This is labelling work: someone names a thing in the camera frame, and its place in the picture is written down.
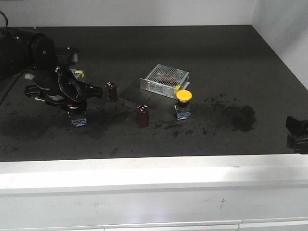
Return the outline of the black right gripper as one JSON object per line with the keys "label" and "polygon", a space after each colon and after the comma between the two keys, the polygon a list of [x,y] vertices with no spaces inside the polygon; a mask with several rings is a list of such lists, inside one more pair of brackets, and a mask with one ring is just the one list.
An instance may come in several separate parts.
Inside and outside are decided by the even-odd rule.
{"label": "black right gripper", "polygon": [[295,153],[308,153],[308,121],[297,120],[291,116],[287,116],[285,124],[287,135],[287,147],[293,149]]}

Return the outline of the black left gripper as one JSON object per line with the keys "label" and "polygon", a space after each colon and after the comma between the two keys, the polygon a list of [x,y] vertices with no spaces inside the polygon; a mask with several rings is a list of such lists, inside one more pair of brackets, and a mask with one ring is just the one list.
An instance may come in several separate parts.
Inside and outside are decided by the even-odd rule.
{"label": "black left gripper", "polygon": [[101,98],[101,87],[85,84],[73,76],[68,65],[60,64],[52,70],[34,70],[25,74],[34,85],[26,86],[25,95],[44,101],[47,105],[68,111],[76,106],[86,111],[87,98]]}

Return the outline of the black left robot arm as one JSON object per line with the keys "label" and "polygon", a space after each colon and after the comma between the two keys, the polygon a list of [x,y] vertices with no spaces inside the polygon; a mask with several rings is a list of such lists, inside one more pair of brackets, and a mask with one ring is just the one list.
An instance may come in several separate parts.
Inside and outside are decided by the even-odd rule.
{"label": "black left robot arm", "polygon": [[57,48],[42,33],[7,27],[0,35],[0,99],[3,101],[17,79],[34,82],[25,95],[69,111],[86,110],[87,99],[101,98],[102,88],[78,81],[70,70],[79,50]]}

